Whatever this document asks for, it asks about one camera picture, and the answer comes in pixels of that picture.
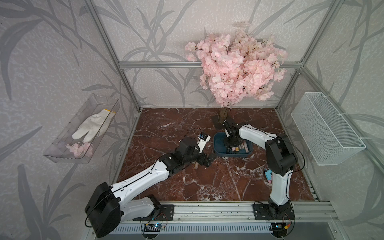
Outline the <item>teal plastic storage box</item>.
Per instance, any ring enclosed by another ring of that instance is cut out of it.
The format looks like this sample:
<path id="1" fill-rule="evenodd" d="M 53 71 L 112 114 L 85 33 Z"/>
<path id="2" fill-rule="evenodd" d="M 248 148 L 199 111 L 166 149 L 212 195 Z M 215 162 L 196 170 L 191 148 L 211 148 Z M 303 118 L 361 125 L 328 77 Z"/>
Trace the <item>teal plastic storage box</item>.
<path id="1" fill-rule="evenodd" d="M 224 145 L 224 139 L 226 138 L 226 133 L 216 133 L 214 135 L 214 151 L 219 157 L 228 157 L 228 158 L 248 158 L 253 152 L 253 144 L 244 140 L 247 143 L 249 152 L 246 153 L 245 149 L 239 150 L 238 152 L 231 153 L 230 148 L 226 148 Z"/>

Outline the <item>silver lipstick tube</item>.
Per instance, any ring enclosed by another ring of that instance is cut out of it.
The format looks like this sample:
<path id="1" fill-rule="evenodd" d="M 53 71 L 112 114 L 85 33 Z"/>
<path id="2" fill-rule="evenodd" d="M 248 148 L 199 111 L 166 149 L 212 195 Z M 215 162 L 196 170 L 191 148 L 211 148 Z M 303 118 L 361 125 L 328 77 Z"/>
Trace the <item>silver lipstick tube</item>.
<path id="1" fill-rule="evenodd" d="M 249 152 L 249 149 L 248 149 L 248 145 L 247 145 L 247 143 L 244 142 L 243 145 L 244 145 L 244 149 L 245 149 L 246 153 L 248 153 L 248 152 Z"/>

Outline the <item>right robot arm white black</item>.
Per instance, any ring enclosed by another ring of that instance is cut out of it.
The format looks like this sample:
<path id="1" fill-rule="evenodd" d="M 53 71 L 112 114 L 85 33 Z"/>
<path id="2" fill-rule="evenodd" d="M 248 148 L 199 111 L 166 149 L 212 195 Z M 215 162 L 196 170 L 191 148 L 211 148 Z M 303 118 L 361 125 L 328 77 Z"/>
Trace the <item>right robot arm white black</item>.
<path id="1" fill-rule="evenodd" d="M 248 124 L 236 124 L 231 119 L 225 120 L 223 126 L 226 133 L 224 145 L 227 148 L 237 147 L 247 140 L 266 151 L 273 178 L 269 202 L 274 206 L 288 203 L 291 175 L 297 164 L 294 146 L 289 138 L 285 134 L 270 134 Z"/>

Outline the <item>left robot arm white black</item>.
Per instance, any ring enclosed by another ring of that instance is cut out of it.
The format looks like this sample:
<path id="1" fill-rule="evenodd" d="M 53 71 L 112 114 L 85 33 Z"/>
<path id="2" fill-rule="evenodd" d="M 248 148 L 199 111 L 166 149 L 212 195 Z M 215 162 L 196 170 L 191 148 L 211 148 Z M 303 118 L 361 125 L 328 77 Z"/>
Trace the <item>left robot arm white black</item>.
<path id="1" fill-rule="evenodd" d="M 203 150 L 210 139 L 207 134 L 200 134 L 197 138 L 184 137 L 174 152 L 162 155 L 142 172 L 113 185 L 106 182 L 98 185 L 85 207 L 85 225 L 93 228 L 97 238 L 102 238 L 121 222 L 156 217 L 161 204 L 155 197 L 147 196 L 139 200 L 135 197 L 194 162 L 209 167 L 215 155 L 207 155 Z"/>

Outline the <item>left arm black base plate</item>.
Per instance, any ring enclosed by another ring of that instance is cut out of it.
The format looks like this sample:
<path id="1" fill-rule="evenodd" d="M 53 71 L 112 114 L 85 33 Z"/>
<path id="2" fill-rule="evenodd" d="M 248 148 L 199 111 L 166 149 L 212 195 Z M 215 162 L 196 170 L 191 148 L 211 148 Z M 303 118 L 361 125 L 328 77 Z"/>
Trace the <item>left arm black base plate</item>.
<path id="1" fill-rule="evenodd" d="M 155 208 L 153 212 L 144 218 L 135 218 L 133 221 L 172 221 L 175 213 L 175 205 L 161 205 L 159 208 Z"/>

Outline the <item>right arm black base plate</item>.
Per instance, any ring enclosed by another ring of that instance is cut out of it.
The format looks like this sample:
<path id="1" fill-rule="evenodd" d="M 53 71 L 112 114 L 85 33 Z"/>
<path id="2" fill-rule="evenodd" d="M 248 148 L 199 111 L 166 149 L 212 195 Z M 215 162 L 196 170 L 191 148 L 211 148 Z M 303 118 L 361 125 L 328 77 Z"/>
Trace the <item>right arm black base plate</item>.
<path id="1" fill-rule="evenodd" d="M 274 202 L 268 204 L 255 202 L 253 204 L 253 214 L 255 220 L 263 221 L 293 221 L 296 219 L 291 201 L 287 201 L 280 206 L 276 205 Z"/>

